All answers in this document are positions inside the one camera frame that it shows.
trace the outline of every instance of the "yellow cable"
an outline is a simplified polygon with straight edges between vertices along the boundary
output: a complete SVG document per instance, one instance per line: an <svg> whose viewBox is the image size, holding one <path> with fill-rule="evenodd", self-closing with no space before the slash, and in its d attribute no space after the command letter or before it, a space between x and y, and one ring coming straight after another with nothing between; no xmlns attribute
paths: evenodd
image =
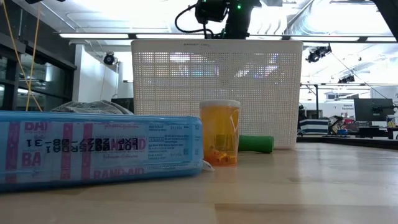
<svg viewBox="0 0 398 224"><path fill-rule="evenodd" d="M19 58L19 54L18 54L18 51L17 51L17 46L16 46L15 40L14 40L14 35L12 34L11 25L10 25L10 20L9 20L9 18L8 18L8 13L7 13L6 1L3 1L3 2L2 2L2 5L3 5L3 8L4 8L4 15L6 16L7 25L8 25L8 31L10 32L10 37L11 37L12 45L13 45L13 47L14 47L15 54L16 54L16 56L17 56L18 64L19 64L19 66L20 66L20 68L21 68L22 74L24 75L25 83L26 83L26 85L30 88L29 83L28 83L28 81L27 81L27 79L26 79L26 74L25 74L25 71L24 71L24 67L22 66L21 60L20 60L20 58ZM39 108L39 110L40 110L40 111L43 111L42 108L41 108L40 105L39 105L39 102L37 102L36 97L35 97L34 95L32 95L32 98L33 98L33 100L36 102L36 105L37 105L37 107Z"/></svg>
<svg viewBox="0 0 398 224"><path fill-rule="evenodd" d="M33 75L33 66L35 64L35 56L36 56L36 45L37 45L37 34L39 33L39 24L40 24L40 5L37 6L37 22L36 22L36 33L35 33L35 43L33 45L33 59L32 59L32 65L30 67L30 76L29 76L29 85L28 85L28 94L27 94L27 101L26 101L26 111L29 109L29 102L30 102L30 96L32 94L31 86L32 86L32 75Z"/></svg>

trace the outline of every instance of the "ceiling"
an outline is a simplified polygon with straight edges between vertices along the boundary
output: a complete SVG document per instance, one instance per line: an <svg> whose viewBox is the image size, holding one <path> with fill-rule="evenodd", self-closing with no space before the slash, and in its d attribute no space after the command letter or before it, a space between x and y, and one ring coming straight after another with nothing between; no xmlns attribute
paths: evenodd
<svg viewBox="0 0 398 224"><path fill-rule="evenodd" d="M59 32L140 32L178 33L175 16L196 0L44 0L28 5L13 0L32 14L40 6L42 20ZM283 7L254 9L251 34L291 35L392 35L377 7L370 1L350 0L284 0ZM201 29L194 11L179 20L182 29ZM219 32L223 23L210 22L208 28ZM98 40L82 42L86 49L102 56L114 51L122 61L130 63L130 40ZM397 44L331 44L333 54L317 63L304 60L302 82L337 83L349 74L347 67L369 83L398 83L392 68L398 64Z"/></svg>

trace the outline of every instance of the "green cylinder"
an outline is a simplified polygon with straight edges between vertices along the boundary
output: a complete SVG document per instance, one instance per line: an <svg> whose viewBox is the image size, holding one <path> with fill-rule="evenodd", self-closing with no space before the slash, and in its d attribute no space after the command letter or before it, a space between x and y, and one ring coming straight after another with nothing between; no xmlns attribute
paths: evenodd
<svg viewBox="0 0 398 224"><path fill-rule="evenodd" d="M239 136L238 151L272 153L274 137L272 136Z"/></svg>

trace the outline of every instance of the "wooden table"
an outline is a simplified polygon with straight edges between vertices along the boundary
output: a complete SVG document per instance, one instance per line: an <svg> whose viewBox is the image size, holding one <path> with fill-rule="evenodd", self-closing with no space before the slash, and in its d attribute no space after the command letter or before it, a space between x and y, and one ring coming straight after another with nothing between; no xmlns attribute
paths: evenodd
<svg viewBox="0 0 398 224"><path fill-rule="evenodd" d="M398 151L333 144L239 154L196 177L0 195L4 224L397 223Z"/></svg>

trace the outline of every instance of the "white basket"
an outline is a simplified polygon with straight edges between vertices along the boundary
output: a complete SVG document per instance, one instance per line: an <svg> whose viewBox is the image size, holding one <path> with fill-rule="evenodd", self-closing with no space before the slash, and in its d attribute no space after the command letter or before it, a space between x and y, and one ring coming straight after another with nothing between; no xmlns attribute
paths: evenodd
<svg viewBox="0 0 398 224"><path fill-rule="evenodd" d="M239 132L273 136L275 148L296 142L301 42L135 40L134 112L199 116L199 102L241 102Z"/></svg>

